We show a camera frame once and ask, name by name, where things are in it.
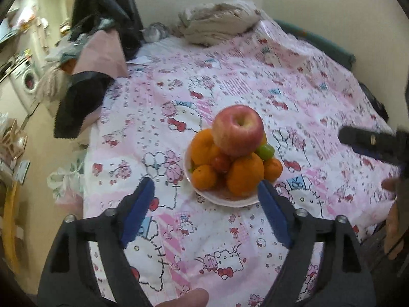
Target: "mandarin orange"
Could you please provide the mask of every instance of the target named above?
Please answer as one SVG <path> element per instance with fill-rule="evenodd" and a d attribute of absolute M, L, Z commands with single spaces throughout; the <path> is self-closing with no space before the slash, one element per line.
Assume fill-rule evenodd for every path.
<path fill-rule="evenodd" d="M 237 158 L 226 177 L 229 191 L 240 197 L 250 196 L 264 178 L 263 161 L 254 152 Z"/>
<path fill-rule="evenodd" d="M 210 190 L 217 184 L 217 173 L 210 165 L 200 165 L 193 171 L 191 182 L 199 190 Z"/>
<path fill-rule="evenodd" d="M 196 166 L 209 165 L 211 160 L 221 154 L 213 141 L 211 129 L 204 129 L 198 132 L 190 144 L 191 159 Z"/>
<path fill-rule="evenodd" d="M 263 162 L 264 178 L 269 181 L 275 181 L 283 173 L 283 165 L 277 158 L 270 158 Z"/>

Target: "yellow object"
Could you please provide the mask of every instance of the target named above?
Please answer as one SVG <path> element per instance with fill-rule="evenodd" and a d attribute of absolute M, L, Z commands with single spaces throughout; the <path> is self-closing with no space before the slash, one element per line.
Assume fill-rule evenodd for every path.
<path fill-rule="evenodd" d="M 210 165 L 201 165 L 192 173 L 192 185 L 199 190 L 209 190 L 217 184 L 217 173 Z"/>
<path fill-rule="evenodd" d="M 3 248 L 6 261 L 14 273 L 19 273 L 20 263 L 16 254 L 16 223 L 18 212 L 18 193 L 20 184 L 13 182 L 13 187 L 7 190 L 3 216 Z"/>
<path fill-rule="evenodd" d="M 250 196 L 264 179 L 263 161 L 254 152 L 237 158 L 227 174 L 226 184 L 235 196 Z"/>
<path fill-rule="evenodd" d="M 283 165 L 277 158 L 270 158 L 263 162 L 264 178 L 269 181 L 275 181 L 283 173 Z"/>
<path fill-rule="evenodd" d="M 211 160 L 221 154 L 213 141 L 211 129 L 198 132 L 190 144 L 191 158 L 196 166 L 209 165 Z"/>

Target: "orange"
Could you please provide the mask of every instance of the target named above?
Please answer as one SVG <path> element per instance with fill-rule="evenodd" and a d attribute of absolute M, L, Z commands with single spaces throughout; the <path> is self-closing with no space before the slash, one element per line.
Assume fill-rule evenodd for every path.
<path fill-rule="evenodd" d="M 191 181 L 193 187 L 209 190 L 217 184 L 217 173 L 210 165 L 201 165 L 193 171 Z"/>
<path fill-rule="evenodd" d="M 264 178 L 269 181 L 277 180 L 283 173 L 283 165 L 277 158 L 270 158 L 263 162 Z"/>
<path fill-rule="evenodd" d="M 250 196 L 264 179 L 263 161 L 255 153 L 237 158 L 227 174 L 226 184 L 235 196 Z"/>
<path fill-rule="evenodd" d="M 230 164 L 230 157 L 224 153 L 221 153 L 211 160 L 211 165 L 217 173 L 227 173 L 229 171 Z"/>
<path fill-rule="evenodd" d="M 209 165 L 211 160 L 221 154 L 221 150 L 214 144 L 211 129 L 198 132 L 190 144 L 191 158 L 196 166 Z"/>
<path fill-rule="evenodd" d="M 265 134 L 265 132 L 263 132 L 263 138 L 259 146 L 262 146 L 264 144 L 267 144 L 267 135 Z"/>

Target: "hello kitty print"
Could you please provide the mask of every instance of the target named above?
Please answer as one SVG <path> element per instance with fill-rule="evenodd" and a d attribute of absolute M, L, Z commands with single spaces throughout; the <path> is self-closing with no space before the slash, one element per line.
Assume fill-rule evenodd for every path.
<path fill-rule="evenodd" d="M 380 182 L 397 169 L 353 153 L 337 134 L 348 124 L 390 129 L 353 75 L 310 44 L 261 21 L 218 46 L 170 47 L 148 60 L 129 65 L 131 78 L 117 79 L 105 95 L 85 162 L 84 211 L 97 216 L 143 177 L 155 182 L 125 249 L 153 305 L 202 287 L 210 307 L 260 306 L 286 259 L 259 204 L 213 205 L 185 177 L 189 142 L 227 106 L 248 105 L 263 119 L 284 166 L 273 185 L 294 207 L 319 218 L 348 216 L 359 240 L 387 215 L 391 195 Z M 314 288 L 321 251 L 314 249 L 299 300 Z M 91 255 L 101 294 L 113 300 L 95 244 Z"/>

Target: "blanket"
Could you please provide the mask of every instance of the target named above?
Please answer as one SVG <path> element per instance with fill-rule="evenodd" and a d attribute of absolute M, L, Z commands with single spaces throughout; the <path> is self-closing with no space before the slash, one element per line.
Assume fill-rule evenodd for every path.
<path fill-rule="evenodd" d="M 179 13 L 178 30 L 192 44 L 213 46 L 242 34 L 260 18 L 253 2 L 201 4 Z"/>
<path fill-rule="evenodd" d="M 286 258 L 258 204 L 214 205 L 185 178 L 190 141 L 227 106 L 260 114 L 284 165 L 275 187 L 296 208 L 346 215 L 360 241 L 386 218 L 393 201 L 380 182 L 397 169 L 355 154 L 337 135 L 343 125 L 391 130 L 352 73 L 324 53 L 261 21 L 217 46 L 147 58 L 107 90 L 85 161 L 84 211 L 97 216 L 153 179 L 155 198 L 124 250 L 153 305 L 201 287 L 209 307 L 259 306 Z M 321 250 L 316 244 L 299 299 L 314 287 Z M 96 244 L 91 256 L 101 294 L 113 300 Z"/>

